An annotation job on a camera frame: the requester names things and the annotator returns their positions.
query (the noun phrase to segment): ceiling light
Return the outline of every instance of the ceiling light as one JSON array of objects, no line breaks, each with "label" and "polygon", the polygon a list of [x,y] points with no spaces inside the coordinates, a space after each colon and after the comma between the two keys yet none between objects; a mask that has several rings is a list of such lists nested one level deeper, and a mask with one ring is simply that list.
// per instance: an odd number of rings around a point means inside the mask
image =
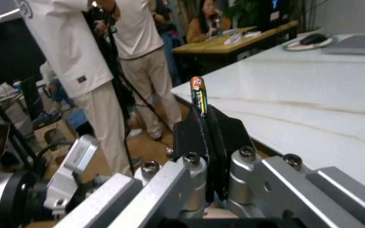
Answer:
[{"label": "ceiling light", "polygon": [[16,13],[16,12],[19,12],[19,9],[14,9],[14,10],[9,11],[9,12],[7,12],[7,13],[1,14],[1,15],[0,15],[0,19],[1,19],[1,18],[3,18],[3,17],[6,17],[6,16],[8,16],[8,15],[14,14],[14,13]]}]

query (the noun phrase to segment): mouse pad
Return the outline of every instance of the mouse pad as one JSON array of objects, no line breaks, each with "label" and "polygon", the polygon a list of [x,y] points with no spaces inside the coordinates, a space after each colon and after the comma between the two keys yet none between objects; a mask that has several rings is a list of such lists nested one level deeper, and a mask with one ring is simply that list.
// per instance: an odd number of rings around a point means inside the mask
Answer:
[{"label": "mouse pad", "polygon": [[292,42],[290,44],[287,44],[283,46],[283,49],[285,51],[307,51],[307,50],[313,50],[317,48],[323,48],[329,45],[332,45],[337,42],[337,39],[335,37],[329,37],[327,40],[321,43],[317,44],[311,44],[311,45],[302,45],[299,41]]}]

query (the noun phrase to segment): computer mouse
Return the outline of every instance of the computer mouse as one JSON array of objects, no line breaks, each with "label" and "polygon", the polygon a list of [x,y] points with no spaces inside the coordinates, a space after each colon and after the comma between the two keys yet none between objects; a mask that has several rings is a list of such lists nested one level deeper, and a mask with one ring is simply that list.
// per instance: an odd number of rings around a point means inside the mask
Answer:
[{"label": "computer mouse", "polygon": [[311,44],[322,43],[325,40],[327,40],[327,37],[325,35],[320,33],[314,33],[303,38],[302,40],[299,41],[299,43],[302,45],[311,45]]}]

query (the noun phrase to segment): battery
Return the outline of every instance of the battery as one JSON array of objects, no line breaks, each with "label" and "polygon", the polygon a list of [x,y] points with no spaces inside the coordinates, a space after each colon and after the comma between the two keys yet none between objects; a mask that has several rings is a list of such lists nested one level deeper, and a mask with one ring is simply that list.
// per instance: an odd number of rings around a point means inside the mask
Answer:
[{"label": "battery", "polygon": [[208,99],[206,95],[205,81],[202,77],[195,76],[191,78],[191,99],[198,114],[206,117]]}]

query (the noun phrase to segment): black shoe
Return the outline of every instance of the black shoe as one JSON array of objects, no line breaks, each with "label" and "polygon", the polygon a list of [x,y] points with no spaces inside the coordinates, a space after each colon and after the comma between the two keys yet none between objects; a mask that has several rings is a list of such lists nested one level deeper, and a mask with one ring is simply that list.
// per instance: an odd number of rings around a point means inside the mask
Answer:
[{"label": "black shoe", "polygon": [[153,140],[154,140],[155,142],[161,141],[161,139],[163,139],[163,136],[162,136],[162,135],[160,135],[160,137],[153,138]]}]

